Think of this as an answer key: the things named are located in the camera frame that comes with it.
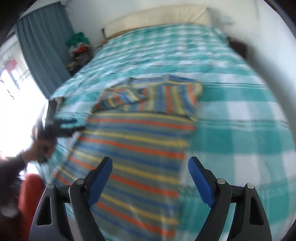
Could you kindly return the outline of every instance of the mattress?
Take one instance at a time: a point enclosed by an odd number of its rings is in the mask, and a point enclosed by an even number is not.
[[[296,214],[292,134],[266,83],[228,46],[220,30],[181,23],[137,29],[110,40],[54,93],[65,97],[57,115],[75,117],[79,124],[85,124],[105,88],[129,77],[163,74],[195,79],[203,85],[197,128],[188,140],[189,149],[179,172],[175,240],[194,240],[209,213],[188,172],[191,156],[197,156],[205,168],[231,185],[254,184],[273,240],[280,240]],[[48,183],[64,185],[57,174],[71,180],[61,170],[71,162],[67,155],[76,140],[60,139],[48,164],[38,167]],[[71,176],[83,177],[75,171]],[[227,238],[233,212],[231,206],[221,240]],[[122,240],[116,234],[106,235],[111,240]]]

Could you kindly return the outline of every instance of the blue gripper pad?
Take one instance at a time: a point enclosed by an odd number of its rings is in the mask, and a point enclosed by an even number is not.
[[[89,189],[89,198],[87,203],[89,204],[90,207],[93,204],[98,202],[102,194],[102,191],[106,185],[106,182],[108,181],[108,178],[111,174],[112,167],[113,167],[112,159],[108,158],[105,165],[103,166],[100,173],[98,174],[98,176],[96,177],[95,181],[93,182],[93,184]]]
[[[193,158],[190,158],[188,161],[188,170],[197,187],[198,192],[200,193],[202,201],[212,208],[215,204],[212,188],[194,162]]]

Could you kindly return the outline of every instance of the sheer curtain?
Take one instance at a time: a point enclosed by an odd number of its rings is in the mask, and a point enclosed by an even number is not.
[[[60,2],[19,19],[16,35],[29,70],[46,98],[70,78],[65,65],[71,58],[65,41],[74,34]]]

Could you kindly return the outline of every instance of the bed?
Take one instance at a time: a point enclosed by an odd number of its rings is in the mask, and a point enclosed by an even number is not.
[[[232,185],[254,184],[273,240],[281,240],[296,216],[296,155],[288,122],[277,100],[264,80],[228,46],[226,36],[211,26],[206,7],[181,5],[147,11],[106,26],[107,43],[53,94],[65,97],[57,115],[75,117],[79,124],[85,124],[100,93],[129,77],[147,79],[170,74],[197,80],[203,93],[198,100],[196,130],[187,140],[189,147],[179,169],[176,232],[170,237],[160,233],[151,238],[153,231],[144,229],[142,236],[133,233],[130,239],[197,237],[209,213],[187,168],[188,159],[197,156],[216,177]],[[157,18],[172,12],[170,16],[175,18],[169,22],[163,22],[167,18]],[[197,13],[198,18],[190,17]],[[143,16],[145,21],[135,21]],[[113,34],[129,29],[134,30],[112,38]],[[73,177],[85,177],[68,158],[79,135],[59,140],[53,157],[45,166],[38,167],[48,183],[61,186],[74,181]],[[231,206],[221,240],[227,239],[233,213]],[[146,219],[137,216],[137,220]],[[120,232],[103,230],[103,234],[109,240],[125,240],[125,234],[132,231],[125,228],[123,219],[117,218],[116,222]]]

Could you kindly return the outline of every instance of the person's arm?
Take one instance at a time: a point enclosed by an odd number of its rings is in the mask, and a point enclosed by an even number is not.
[[[41,146],[46,147],[45,157],[50,158],[54,152],[56,140],[34,140],[31,147],[16,157],[1,158],[0,160],[0,190],[9,187],[28,162],[36,161]]]

